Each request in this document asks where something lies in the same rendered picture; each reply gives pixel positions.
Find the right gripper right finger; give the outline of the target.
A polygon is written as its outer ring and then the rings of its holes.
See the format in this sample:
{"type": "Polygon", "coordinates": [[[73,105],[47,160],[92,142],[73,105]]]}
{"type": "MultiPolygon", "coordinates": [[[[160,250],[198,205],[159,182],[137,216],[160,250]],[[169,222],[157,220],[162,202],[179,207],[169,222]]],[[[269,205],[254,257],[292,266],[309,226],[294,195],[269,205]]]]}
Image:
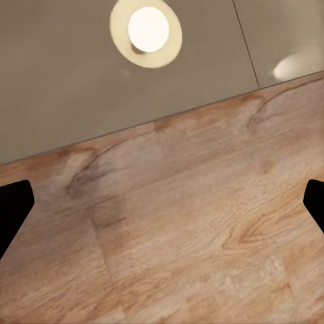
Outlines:
{"type": "Polygon", "coordinates": [[[324,233],[324,182],[309,180],[303,203],[324,233]]]}

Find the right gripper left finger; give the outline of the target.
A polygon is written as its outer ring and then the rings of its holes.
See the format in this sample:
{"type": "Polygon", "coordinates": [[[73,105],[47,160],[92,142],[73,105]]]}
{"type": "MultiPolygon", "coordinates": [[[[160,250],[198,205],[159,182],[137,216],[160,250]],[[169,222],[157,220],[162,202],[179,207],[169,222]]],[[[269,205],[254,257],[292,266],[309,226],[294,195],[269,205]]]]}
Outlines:
{"type": "Polygon", "coordinates": [[[34,195],[28,180],[0,187],[0,260],[33,206],[34,195]]]}

